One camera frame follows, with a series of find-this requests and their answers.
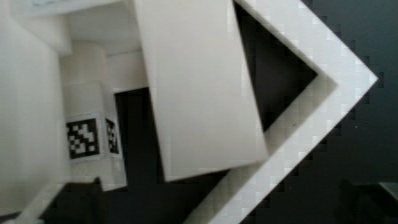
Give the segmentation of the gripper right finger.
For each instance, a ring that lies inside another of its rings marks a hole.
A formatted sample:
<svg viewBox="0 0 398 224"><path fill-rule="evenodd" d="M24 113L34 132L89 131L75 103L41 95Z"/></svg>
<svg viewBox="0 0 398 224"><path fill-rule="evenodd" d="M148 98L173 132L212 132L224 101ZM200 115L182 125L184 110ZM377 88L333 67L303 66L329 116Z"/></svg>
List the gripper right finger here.
<svg viewBox="0 0 398 224"><path fill-rule="evenodd" d="M342 181L336 224L398 224L398 183Z"/></svg>

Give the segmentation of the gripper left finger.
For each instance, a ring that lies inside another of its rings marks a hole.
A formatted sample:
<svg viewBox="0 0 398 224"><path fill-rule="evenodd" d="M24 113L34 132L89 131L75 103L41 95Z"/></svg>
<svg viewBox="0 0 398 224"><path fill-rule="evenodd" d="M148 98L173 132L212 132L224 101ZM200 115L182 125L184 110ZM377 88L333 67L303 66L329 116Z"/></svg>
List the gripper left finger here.
<svg viewBox="0 0 398 224"><path fill-rule="evenodd" d="M107 202L102 180L68 183L50 199L41 199L13 224L105 224Z"/></svg>

